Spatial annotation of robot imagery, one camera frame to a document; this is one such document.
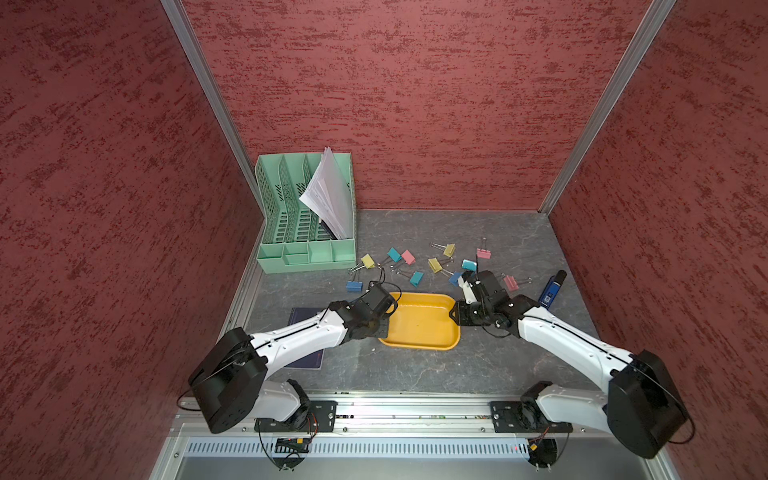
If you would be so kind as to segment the pink binder clip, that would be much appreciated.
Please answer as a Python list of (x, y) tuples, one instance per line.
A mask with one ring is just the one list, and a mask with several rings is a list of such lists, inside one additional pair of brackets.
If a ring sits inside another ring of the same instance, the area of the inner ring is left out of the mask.
[(479, 259), (491, 259), (492, 258), (492, 252), (487, 248), (487, 238), (482, 237), (480, 240), (480, 245), (476, 248), (476, 256)]
[(401, 255), (401, 260), (407, 265), (412, 265), (415, 262), (415, 257), (409, 250), (405, 250)]
[(511, 275), (506, 275), (506, 274), (502, 276), (502, 280), (504, 282), (505, 287), (510, 292), (517, 291), (520, 289), (521, 286), (530, 284), (532, 282), (532, 279), (530, 277), (516, 279), (515, 277)]

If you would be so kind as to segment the yellow binder clip center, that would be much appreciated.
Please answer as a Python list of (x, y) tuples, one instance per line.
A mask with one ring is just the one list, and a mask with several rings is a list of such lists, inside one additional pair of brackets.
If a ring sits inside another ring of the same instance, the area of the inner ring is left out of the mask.
[(429, 258), (428, 265), (433, 273), (439, 273), (443, 270), (443, 266), (437, 258)]

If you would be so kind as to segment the blue binder clip left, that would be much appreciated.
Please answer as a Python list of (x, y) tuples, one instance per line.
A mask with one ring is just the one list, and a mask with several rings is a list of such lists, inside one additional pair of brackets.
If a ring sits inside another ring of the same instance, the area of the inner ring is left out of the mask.
[(346, 282), (346, 291), (350, 293), (360, 293), (363, 291), (363, 283), (361, 281), (350, 280)]

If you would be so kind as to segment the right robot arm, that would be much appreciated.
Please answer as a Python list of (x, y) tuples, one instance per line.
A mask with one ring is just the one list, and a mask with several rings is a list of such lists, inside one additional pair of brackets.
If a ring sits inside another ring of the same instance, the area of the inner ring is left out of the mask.
[(534, 344), (595, 386), (583, 390), (540, 381), (517, 401), (492, 404), (494, 429), (545, 437), (556, 426), (581, 425), (610, 433), (631, 453), (652, 459), (684, 425), (695, 422), (660, 357), (612, 346), (551, 313), (566, 277), (558, 271), (538, 299), (511, 296), (490, 271), (466, 271), (453, 279), (464, 295), (450, 312), (457, 325)]

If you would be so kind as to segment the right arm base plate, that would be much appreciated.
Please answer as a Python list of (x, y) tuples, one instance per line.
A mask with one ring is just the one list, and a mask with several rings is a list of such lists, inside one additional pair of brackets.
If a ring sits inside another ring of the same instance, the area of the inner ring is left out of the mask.
[(552, 422), (534, 402), (492, 401), (490, 417), (496, 433), (543, 434), (571, 433), (567, 422)]

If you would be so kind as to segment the pink binder clip back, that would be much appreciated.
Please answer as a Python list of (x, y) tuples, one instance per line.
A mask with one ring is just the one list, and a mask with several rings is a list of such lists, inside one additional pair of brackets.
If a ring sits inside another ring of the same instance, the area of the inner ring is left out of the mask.
[(487, 238), (482, 237), (480, 240), (480, 245), (476, 248), (476, 256), (479, 259), (491, 259), (492, 258), (492, 252), (487, 248)]

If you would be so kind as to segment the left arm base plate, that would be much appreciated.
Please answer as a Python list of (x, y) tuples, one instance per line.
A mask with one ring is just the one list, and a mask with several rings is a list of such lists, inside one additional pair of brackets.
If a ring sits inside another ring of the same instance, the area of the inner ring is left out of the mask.
[(335, 426), (338, 403), (336, 401), (309, 400), (288, 417), (277, 421), (257, 418), (254, 429), (261, 433), (316, 433), (332, 432)]

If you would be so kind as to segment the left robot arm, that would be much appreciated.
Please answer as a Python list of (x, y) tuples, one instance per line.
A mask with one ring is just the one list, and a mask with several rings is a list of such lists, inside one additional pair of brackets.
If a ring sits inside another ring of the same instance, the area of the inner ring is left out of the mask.
[(270, 377), (318, 351), (387, 336), (400, 298), (382, 282), (372, 281), (359, 297), (332, 301), (314, 316), (281, 329), (227, 331), (188, 379), (209, 431), (221, 434), (250, 415), (284, 424), (291, 431), (315, 431), (310, 400), (298, 382), (274, 382)]

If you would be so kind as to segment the yellow plastic storage box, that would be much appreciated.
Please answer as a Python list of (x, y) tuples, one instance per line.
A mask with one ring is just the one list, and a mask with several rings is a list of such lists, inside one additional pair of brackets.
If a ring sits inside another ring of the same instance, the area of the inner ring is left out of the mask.
[(456, 301), (448, 295), (404, 292), (390, 316), (388, 347), (448, 351), (461, 338), (460, 327), (450, 317)]

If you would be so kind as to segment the green plastic desk organizer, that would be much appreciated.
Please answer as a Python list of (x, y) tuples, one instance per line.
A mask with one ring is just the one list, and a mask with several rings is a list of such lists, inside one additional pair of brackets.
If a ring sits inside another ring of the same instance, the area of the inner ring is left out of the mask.
[(347, 270), (357, 263), (354, 237), (334, 239), (300, 201), (322, 154), (261, 155), (254, 167), (264, 232), (257, 261), (267, 274)]

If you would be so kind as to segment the blue binder clip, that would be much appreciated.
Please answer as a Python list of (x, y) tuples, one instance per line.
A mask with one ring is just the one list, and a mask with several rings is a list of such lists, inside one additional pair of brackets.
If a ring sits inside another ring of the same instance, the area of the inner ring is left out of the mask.
[(449, 282), (452, 285), (458, 287), (460, 279), (462, 278), (464, 271), (463, 270), (459, 270), (457, 272), (452, 272), (452, 271), (448, 271), (448, 270), (443, 270), (443, 273), (444, 273), (445, 276), (448, 277)]
[(360, 293), (363, 291), (363, 283), (361, 281), (350, 280), (346, 282), (346, 291), (350, 293)]

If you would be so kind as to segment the dark blue notebook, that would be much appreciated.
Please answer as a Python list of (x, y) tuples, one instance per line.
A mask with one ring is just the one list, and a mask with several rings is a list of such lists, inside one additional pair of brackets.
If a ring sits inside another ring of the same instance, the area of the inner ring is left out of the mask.
[[(303, 321), (318, 317), (324, 310), (322, 308), (294, 307), (289, 316), (288, 325), (295, 326)], [(320, 370), (323, 364), (324, 349), (312, 336), (316, 331), (314, 326), (303, 328), (297, 335), (288, 338), (291, 362), (285, 365), (286, 369)]]

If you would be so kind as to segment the teal white binder clip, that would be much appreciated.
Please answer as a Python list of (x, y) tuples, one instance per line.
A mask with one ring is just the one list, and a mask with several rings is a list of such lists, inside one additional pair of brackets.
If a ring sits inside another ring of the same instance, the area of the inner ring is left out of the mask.
[(463, 259), (462, 268), (466, 271), (476, 272), (478, 270), (478, 263), (476, 260)]

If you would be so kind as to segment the olive yellow binder clip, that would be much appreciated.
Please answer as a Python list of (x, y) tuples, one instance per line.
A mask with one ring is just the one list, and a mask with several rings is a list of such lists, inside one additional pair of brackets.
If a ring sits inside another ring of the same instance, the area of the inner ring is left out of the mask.
[(435, 249), (439, 249), (442, 252), (443, 256), (449, 257), (449, 258), (452, 258), (456, 251), (455, 243), (448, 243), (448, 244), (431, 243), (430, 246)]

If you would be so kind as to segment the white papers in organizer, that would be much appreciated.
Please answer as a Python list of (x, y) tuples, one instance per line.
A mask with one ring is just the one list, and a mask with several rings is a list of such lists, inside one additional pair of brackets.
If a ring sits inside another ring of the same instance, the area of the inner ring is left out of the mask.
[(324, 149), (299, 200), (326, 224), (336, 239), (354, 236), (352, 194), (330, 147)]

